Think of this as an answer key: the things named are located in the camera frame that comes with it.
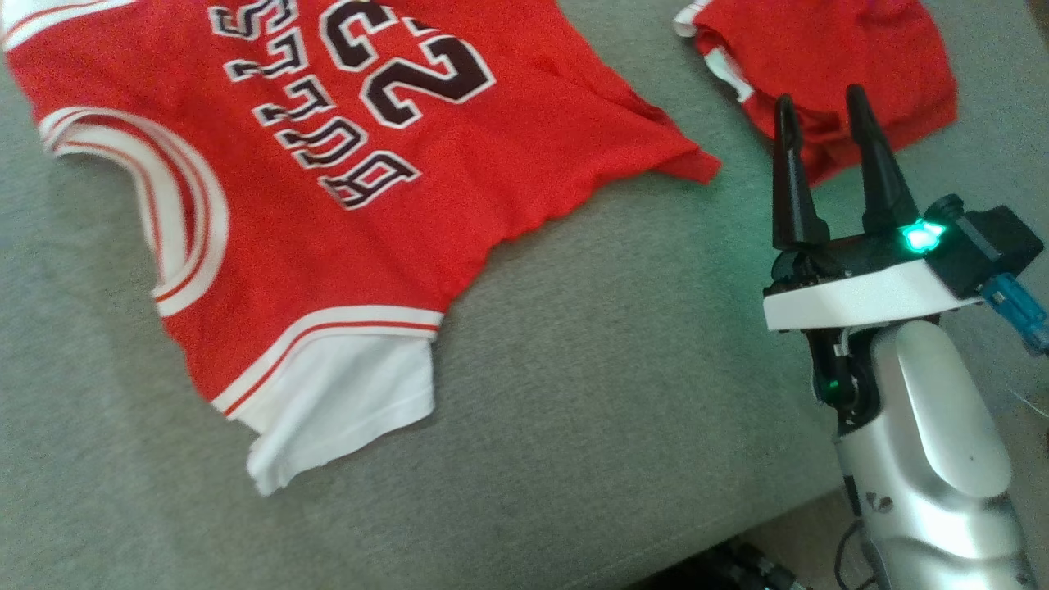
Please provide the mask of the red basketball jersey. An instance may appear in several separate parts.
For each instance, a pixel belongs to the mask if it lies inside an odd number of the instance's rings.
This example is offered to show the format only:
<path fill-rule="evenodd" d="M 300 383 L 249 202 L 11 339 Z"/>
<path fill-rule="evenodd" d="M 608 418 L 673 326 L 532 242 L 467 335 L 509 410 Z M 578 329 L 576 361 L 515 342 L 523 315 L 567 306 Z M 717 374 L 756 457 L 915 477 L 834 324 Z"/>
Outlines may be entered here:
<path fill-rule="evenodd" d="M 556 0 L 0 0 L 42 145 L 130 172 L 152 297 L 269 496 L 434 410 L 490 251 L 719 161 Z"/>

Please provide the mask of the red shorts white stripe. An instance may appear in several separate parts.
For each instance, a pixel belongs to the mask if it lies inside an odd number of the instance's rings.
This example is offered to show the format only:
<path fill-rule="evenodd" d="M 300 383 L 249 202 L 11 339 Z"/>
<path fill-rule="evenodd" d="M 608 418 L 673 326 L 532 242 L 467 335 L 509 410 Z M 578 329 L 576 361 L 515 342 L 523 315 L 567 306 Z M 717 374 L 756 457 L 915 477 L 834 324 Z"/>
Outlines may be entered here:
<path fill-rule="evenodd" d="M 774 135 L 777 98 L 792 98 L 811 186 L 861 161 L 847 109 L 853 84 L 894 150 L 958 117 L 947 48 L 920 0 L 692 0 L 672 27 L 763 135 Z"/>

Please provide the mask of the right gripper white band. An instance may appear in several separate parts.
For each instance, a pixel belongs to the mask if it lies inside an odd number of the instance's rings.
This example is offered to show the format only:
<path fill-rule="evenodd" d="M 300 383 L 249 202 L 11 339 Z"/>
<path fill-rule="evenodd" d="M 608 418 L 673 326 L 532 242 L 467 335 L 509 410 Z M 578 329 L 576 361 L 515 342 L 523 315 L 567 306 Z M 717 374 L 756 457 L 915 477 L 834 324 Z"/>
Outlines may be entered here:
<path fill-rule="evenodd" d="M 851 138 L 861 150 L 864 233 L 833 240 L 802 165 L 797 109 L 789 94 L 775 104 L 772 245 L 779 254 L 764 291 L 769 331 L 891 324 L 977 302 L 952 293 L 926 259 L 945 229 L 902 228 L 920 213 L 889 136 L 861 84 L 849 85 L 845 98 Z"/>

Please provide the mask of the grey sofa seat cushion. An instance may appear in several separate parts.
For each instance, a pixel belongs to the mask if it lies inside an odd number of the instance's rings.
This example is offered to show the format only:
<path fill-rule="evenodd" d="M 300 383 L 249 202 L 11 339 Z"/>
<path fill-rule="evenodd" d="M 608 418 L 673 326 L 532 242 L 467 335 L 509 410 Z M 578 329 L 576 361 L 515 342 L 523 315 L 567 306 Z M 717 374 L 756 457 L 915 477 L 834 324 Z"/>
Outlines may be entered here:
<path fill-rule="evenodd" d="M 761 313 L 768 148 L 675 36 L 687 3 L 561 8 L 715 182 L 611 184 L 495 249 L 436 410 L 270 497 L 160 326 L 131 180 L 48 156 L 0 59 L 0 590 L 645 590 L 738 534 L 838 590 L 834 415 Z"/>

